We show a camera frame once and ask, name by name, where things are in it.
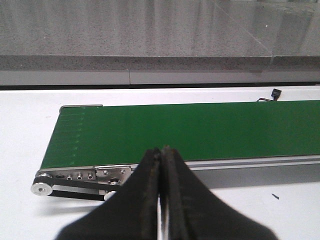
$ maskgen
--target white surface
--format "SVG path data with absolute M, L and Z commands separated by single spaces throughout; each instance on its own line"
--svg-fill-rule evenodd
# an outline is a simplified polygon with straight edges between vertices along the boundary
M 320 86 L 277 88 L 282 90 L 279 101 L 320 100 Z M 272 89 L 0 91 L 0 239 L 53 239 L 61 227 L 101 204 L 30 192 L 61 106 L 251 102 L 270 98 Z M 320 239 L 319 182 L 213 191 L 240 212 L 269 226 L 280 240 Z

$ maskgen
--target green belt surface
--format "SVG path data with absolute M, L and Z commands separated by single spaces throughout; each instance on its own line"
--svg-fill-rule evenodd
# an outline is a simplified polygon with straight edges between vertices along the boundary
M 165 145 L 186 161 L 320 155 L 320 101 L 64 107 L 41 168 L 136 164 Z

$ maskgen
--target granite surface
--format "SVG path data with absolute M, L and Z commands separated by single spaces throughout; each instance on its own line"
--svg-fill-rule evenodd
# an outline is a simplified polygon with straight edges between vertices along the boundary
M 0 1 L 0 70 L 320 69 L 320 3 Z

